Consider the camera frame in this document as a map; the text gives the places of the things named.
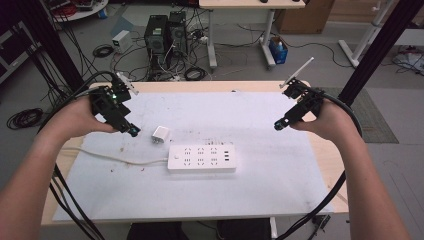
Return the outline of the round white table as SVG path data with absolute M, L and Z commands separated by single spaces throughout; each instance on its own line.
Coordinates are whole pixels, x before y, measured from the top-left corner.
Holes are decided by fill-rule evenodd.
M 55 22 L 79 20 L 104 10 L 109 0 L 42 0 Z

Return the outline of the small black computer tower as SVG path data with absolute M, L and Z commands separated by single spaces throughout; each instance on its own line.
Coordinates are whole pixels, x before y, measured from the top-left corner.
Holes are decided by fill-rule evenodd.
M 186 12 L 171 11 L 168 19 L 173 54 L 180 57 L 187 53 Z

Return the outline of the white charger plug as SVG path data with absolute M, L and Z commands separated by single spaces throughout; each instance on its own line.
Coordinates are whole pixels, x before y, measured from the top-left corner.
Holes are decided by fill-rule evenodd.
M 164 143 L 170 136 L 170 129 L 164 126 L 158 126 L 153 132 L 151 138 L 154 143 Z

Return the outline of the black frame post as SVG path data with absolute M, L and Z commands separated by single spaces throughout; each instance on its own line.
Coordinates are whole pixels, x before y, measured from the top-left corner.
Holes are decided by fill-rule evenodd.
M 75 64 L 54 29 L 54 23 L 40 0 L 16 0 L 24 24 L 29 28 L 55 64 L 68 86 L 76 91 L 83 85 Z
M 407 25 L 424 6 L 424 0 L 399 0 L 368 51 L 359 62 L 338 98 L 351 106 L 383 58 L 400 38 Z

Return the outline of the large black computer tower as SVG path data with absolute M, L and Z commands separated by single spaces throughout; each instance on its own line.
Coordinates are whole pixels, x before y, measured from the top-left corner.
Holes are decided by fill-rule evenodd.
M 169 49 L 167 21 L 166 15 L 151 15 L 144 32 L 145 45 L 153 69 L 158 69 L 159 64 L 164 62 Z

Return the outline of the wooden desk with white legs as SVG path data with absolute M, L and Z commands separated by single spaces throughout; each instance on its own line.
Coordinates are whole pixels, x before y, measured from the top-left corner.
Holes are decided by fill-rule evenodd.
M 214 37 L 213 37 L 213 21 L 215 9 L 266 9 L 268 11 L 266 18 L 266 27 L 264 30 L 263 40 L 260 42 L 261 50 L 264 54 L 267 67 L 271 68 L 276 65 L 275 60 L 269 50 L 268 44 L 270 40 L 270 33 L 274 14 L 277 10 L 281 9 L 302 9 L 306 6 L 303 0 L 198 0 L 199 7 L 208 12 L 208 40 L 207 40 L 207 53 L 209 60 L 209 67 L 214 70 L 218 66 Z

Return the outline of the white power strip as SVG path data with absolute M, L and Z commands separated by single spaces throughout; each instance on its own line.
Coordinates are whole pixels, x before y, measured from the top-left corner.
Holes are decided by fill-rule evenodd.
M 167 168 L 171 173 L 234 172 L 233 145 L 171 145 Z

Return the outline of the cardboard box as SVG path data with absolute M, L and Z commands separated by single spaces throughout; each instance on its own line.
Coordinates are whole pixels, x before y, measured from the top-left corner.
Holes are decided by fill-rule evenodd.
M 279 10 L 275 26 L 281 34 L 321 34 L 335 0 L 303 0 L 302 9 Z

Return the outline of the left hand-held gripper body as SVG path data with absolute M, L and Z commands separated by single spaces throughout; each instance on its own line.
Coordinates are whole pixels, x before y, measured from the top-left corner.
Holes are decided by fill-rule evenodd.
M 118 102 L 115 98 L 112 90 L 112 81 L 117 78 L 124 81 L 129 88 L 129 93 L 134 88 L 124 77 L 119 77 L 115 73 L 109 73 L 109 75 L 111 76 L 110 86 L 95 87 L 89 92 L 92 113 L 94 115 L 101 114 L 106 123 L 115 130 L 136 137 L 140 132 L 140 128 L 126 119 L 130 110 L 124 105 L 125 101 Z

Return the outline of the person's left hand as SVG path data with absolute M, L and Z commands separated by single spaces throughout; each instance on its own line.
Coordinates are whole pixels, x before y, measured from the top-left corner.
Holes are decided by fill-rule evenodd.
M 71 138 L 92 132 L 114 133 L 115 129 L 98 121 L 91 112 L 88 96 L 73 100 L 58 111 L 39 132 L 38 136 L 47 140 L 65 143 Z

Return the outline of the black equipment case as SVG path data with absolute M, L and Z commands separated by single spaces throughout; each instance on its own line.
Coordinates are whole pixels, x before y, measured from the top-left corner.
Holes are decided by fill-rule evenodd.
M 22 21 L 11 27 L 0 25 L 0 84 L 35 52 L 39 44 Z

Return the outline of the black floor bracket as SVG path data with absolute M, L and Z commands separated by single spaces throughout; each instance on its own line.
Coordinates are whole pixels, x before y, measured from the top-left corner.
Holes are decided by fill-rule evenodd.
M 312 218 L 312 223 L 314 224 L 316 230 L 323 230 L 330 219 L 330 215 L 316 215 Z

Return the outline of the white metal stand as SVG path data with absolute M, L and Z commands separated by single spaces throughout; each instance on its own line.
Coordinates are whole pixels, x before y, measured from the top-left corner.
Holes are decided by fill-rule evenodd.
M 376 11 L 377 14 L 370 22 L 370 25 L 368 26 L 365 34 L 362 36 L 359 44 L 354 50 L 350 49 L 345 40 L 338 41 L 339 46 L 341 47 L 345 56 L 354 68 L 359 65 L 360 55 L 364 51 L 365 47 L 372 42 L 373 36 L 380 28 L 383 18 L 385 17 L 393 3 L 394 0 L 379 0 L 377 4 L 372 8 L 372 10 Z

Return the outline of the white table mat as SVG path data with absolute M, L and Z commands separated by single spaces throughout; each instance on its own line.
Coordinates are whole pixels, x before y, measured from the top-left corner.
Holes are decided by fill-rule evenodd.
M 307 134 L 274 129 L 293 104 L 279 92 L 141 93 L 127 103 L 139 135 L 87 135 L 66 182 L 95 221 L 308 213 L 327 187 Z M 158 126 L 164 143 L 152 141 Z M 171 145 L 233 145 L 237 168 L 171 173 Z

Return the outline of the grey floor mat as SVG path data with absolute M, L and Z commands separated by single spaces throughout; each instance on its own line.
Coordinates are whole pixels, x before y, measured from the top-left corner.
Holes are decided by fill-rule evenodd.
M 362 137 L 366 143 L 399 143 L 366 89 L 359 92 L 351 105 L 351 109 L 359 120 Z

